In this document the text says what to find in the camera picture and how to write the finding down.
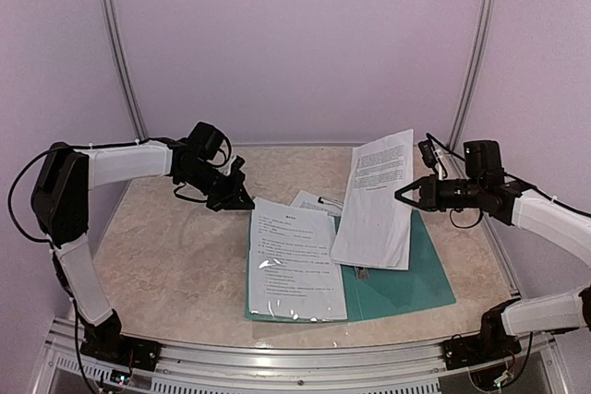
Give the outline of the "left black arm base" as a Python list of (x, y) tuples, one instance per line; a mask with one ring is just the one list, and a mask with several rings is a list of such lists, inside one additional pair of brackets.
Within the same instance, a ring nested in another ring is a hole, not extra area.
[(83, 355), (127, 368), (155, 371), (162, 350), (161, 343), (124, 335), (115, 311), (98, 326), (83, 317), (78, 319), (84, 327), (81, 345)]

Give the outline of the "white printed top sheet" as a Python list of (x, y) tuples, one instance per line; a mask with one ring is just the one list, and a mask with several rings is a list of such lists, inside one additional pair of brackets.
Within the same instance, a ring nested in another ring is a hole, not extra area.
[(414, 180), (414, 131), (352, 150), (341, 221), (331, 258), (367, 269), (409, 270), (411, 207), (395, 192)]

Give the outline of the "white Chinese agreement sheet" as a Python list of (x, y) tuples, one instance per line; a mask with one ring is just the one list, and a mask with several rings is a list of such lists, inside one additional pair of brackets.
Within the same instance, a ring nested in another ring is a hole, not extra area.
[(332, 261), (335, 220), (257, 197), (250, 213), (246, 317), (328, 323), (347, 319), (341, 267)]

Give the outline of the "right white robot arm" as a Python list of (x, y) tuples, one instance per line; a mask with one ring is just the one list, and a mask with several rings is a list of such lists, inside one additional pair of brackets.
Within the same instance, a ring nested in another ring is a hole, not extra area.
[(415, 209), (475, 209), (495, 221), (496, 234), (521, 285), (522, 296), (491, 308), (472, 344), (475, 356), (494, 359), (509, 338), (530, 332), (590, 327), (590, 216), (507, 173), (493, 140), (466, 141), (464, 177), (425, 175), (395, 197)]

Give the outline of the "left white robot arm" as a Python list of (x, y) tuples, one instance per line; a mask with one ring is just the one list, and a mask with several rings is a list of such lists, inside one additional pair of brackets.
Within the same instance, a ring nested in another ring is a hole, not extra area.
[(118, 315), (100, 281), (90, 250), (90, 203), (102, 187), (143, 178), (172, 181), (176, 197), (186, 199), (188, 186), (198, 191), (194, 202), (215, 212), (251, 211), (244, 159), (233, 153), (229, 137), (214, 125), (199, 122), (181, 138), (77, 146), (55, 142), (41, 156), (42, 167), (31, 195), (31, 208), (66, 290), (81, 321), (97, 328), (94, 348), (112, 362), (129, 352), (125, 335), (113, 327)]

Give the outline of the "green file folder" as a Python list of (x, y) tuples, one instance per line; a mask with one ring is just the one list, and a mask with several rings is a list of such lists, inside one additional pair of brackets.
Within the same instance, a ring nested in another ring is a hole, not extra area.
[(399, 316), (456, 303), (452, 286), (421, 215), (411, 214), (409, 269), (360, 269), (342, 266), (349, 322)]

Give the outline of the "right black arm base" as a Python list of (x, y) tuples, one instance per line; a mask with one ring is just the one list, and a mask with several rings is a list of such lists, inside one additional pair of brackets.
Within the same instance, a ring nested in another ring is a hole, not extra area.
[(521, 350), (519, 339), (509, 335), (502, 324), (501, 314), (517, 299), (502, 302), (480, 318), (479, 332), (472, 335), (455, 334), (441, 344), (447, 370), (454, 370), (478, 364), (484, 364)]

